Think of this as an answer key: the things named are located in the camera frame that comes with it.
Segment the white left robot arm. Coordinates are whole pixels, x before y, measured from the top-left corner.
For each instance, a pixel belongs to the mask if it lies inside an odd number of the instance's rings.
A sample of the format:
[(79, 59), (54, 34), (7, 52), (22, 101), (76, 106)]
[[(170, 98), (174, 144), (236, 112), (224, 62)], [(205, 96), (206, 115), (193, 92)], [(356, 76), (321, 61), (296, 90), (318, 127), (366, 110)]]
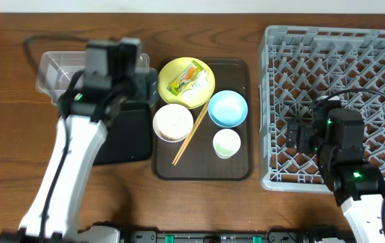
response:
[(0, 242), (121, 242), (118, 227), (102, 223), (80, 231), (78, 218), (90, 171), (109, 127), (128, 100), (152, 100), (153, 86), (137, 81), (142, 42), (128, 37), (29, 36), (23, 43), (24, 55), (43, 84), (47, 83), (46, 74), (30, 50), (31, 43), (43, 40), (86, 43), (85, 66), (73, 75), (63, 94), (46, 85), (49, 96), (57, 100), (59, 112), (54, 149), (18, 230), (1, 232)]

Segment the white cup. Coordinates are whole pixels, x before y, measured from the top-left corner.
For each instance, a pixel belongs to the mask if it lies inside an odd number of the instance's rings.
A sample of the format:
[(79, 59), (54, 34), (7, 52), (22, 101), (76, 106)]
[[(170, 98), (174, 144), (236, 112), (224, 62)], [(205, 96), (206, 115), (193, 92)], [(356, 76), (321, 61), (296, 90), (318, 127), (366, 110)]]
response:
[(228, 159), (237, 153), (241, 147), (241, 138), (232, 129), (222, 129), (213, 138), (216, 155), (221, 159)]

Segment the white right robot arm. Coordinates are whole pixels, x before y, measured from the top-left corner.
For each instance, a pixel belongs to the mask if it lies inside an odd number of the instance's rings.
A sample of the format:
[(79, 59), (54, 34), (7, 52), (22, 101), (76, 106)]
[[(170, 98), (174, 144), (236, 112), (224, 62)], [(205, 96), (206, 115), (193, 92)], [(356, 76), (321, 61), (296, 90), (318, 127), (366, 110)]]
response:
[(286, 146), (316, 156), (322, 179), (349, 222), (357, 242), (385, 242), (385, 181), (365, 160), (365, 122), (338, 98), (320, 97), (310, 123), (289, 120)]

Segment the white bowl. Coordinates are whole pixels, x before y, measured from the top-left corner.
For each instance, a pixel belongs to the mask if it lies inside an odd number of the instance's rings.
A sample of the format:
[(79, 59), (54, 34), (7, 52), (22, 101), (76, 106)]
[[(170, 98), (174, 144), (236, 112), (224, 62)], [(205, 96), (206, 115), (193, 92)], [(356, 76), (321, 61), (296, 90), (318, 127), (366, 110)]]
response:
[(166, 142), (179, 142), (189, 136), (194, 119), (188, 108), (178, 104), (161, 107), (153, 118), (155, 134)]

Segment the pile of rice grains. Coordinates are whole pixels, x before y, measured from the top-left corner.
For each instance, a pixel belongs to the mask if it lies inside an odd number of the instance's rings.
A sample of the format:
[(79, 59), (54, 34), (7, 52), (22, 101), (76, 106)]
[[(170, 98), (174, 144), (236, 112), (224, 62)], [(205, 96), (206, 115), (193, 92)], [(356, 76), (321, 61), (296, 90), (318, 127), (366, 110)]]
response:
[(158, 118), (158, 127), (161, 136), (168, 141), (176, 141), (185, 138), (191, 130), (192, 124), (188, 117), (171, 114)]

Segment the yellow plate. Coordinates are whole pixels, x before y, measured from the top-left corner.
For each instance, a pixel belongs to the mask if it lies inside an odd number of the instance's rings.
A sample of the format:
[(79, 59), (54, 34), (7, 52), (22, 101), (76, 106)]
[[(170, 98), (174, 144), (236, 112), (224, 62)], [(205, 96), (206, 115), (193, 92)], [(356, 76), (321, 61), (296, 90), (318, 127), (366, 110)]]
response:
[[(176, 78), (190, 63), (191, 61), (197, 61), (205, 71), (208, 71), (207, 81), (209, 87), (203, 90), (197, 97), (193, 99), (184, 99), (183, 92), (190, 89), (192, 83), (189, 83), (183, 91), (175, 96), (167, 90), (167, 85)], [(169, 61), (162, 67), (158, 75), (158, 92), (164, 102), (167, 104), (179, 104), (187, 107), (188, 109), (194, 109), (203, 105), (213, 94), (215, 89), (215, 76), (210, 67), (200, 59), (193, 57), (180, 57), (172, 61)]]

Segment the clear plastic waste bin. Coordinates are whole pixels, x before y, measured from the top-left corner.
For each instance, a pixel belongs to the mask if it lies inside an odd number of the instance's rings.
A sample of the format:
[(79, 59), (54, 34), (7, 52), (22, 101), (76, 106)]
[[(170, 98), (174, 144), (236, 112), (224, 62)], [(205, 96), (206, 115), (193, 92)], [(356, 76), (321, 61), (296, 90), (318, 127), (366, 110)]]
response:
[[(66, 91), (72, 76), (84, 68), (84, 51), (47, 51), (42, 55), (36, 89), (51, 98), (57, 105), (58, 98)], [(150, 67), (150, 58), (141, 53), (136, 64), (136, 81), (144, 84), (148, 92), (144, 96), (152, 107), (159, 99), (158, 72)]]

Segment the light blue bowl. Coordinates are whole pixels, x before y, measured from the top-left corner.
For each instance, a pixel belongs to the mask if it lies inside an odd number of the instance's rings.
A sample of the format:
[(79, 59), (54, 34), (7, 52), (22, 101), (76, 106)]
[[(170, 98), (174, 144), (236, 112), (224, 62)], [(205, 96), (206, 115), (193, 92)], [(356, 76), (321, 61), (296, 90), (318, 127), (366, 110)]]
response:
[(214, 94), (208, 104), (210, 119), (221, 128), (234, 128), (242, 124), (248, 114), (247, 101), (232, 90)]

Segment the grey dishwasher rack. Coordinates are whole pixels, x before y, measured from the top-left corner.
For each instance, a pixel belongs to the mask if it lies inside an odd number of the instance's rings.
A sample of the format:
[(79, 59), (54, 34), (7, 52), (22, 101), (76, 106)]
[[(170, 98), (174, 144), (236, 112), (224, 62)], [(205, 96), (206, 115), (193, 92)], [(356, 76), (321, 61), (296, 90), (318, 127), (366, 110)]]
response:
[(260, 184), (325, 193), (316, 158), (287, 148), (287, 121), (312, 120), (311, 102), (341, 92), (365, 121), (365, 158), (385, 178), (385, 30), (269, 26), (258, 48)]

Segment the dark brown serving tray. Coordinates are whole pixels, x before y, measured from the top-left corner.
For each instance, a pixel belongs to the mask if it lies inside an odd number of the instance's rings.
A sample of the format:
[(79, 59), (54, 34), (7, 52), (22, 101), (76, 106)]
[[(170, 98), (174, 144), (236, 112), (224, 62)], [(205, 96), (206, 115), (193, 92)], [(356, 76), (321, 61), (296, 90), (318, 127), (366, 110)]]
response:
[(221, 128), (206, 115), (176, 165), (172, 162), (182, 143), (154, 137), (152, 170), (163, 180), (241, 181), (254, 168), (249, 68), (246, 62), (236, 58), (203, 58), (203, 61), (214, 72), (216, 92), (232, 90), (247, 101), (247, 117), (234, 128), (241, 139), (239, 151), (228, 159), (216, 155), (212, 140)]

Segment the green orange snack wrapper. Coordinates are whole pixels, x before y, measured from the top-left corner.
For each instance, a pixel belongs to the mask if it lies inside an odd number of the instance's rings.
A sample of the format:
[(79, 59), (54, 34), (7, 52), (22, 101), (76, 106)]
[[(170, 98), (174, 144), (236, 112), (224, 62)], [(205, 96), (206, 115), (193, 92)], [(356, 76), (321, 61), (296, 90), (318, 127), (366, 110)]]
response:
[(205, 69), (197, 61), (191, 61), (191, 63), (167, 85), (167, 90), (175, 96), (179, 95), (189, 83), (195, 82), (196, 78), (204, 71)]

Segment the black waste tray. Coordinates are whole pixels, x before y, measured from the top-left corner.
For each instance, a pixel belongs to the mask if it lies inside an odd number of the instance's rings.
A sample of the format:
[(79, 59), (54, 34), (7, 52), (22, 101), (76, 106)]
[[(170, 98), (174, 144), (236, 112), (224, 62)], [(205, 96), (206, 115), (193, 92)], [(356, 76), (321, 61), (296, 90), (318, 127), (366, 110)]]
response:
[(150, 108), (147, 103), (128, 101), (108, 128), (94, 165), (143, 161), (151, 154)]

